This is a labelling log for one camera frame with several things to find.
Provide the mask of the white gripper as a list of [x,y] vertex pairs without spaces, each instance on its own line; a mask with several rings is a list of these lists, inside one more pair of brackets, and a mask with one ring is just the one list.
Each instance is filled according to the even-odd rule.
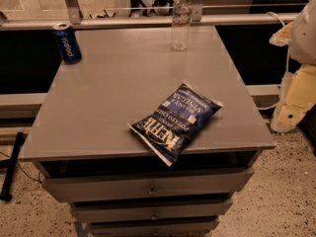
[[[269,43],[289,45],[293,22],[274,33]],[[271,120],[275,132],[289,132],[303,120],[316,104],[316,66],[302,64],[294,73],[285,72],[281,80],[279,101]]]

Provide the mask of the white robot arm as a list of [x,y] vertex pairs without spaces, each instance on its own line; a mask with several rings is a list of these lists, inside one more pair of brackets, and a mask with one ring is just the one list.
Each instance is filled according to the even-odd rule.
[[273,34],[270,43],[288,46],[289,57],[301,64],[285,70],[271,128],[289,132],[316,104],[316,0],[310,0],[295,20]]

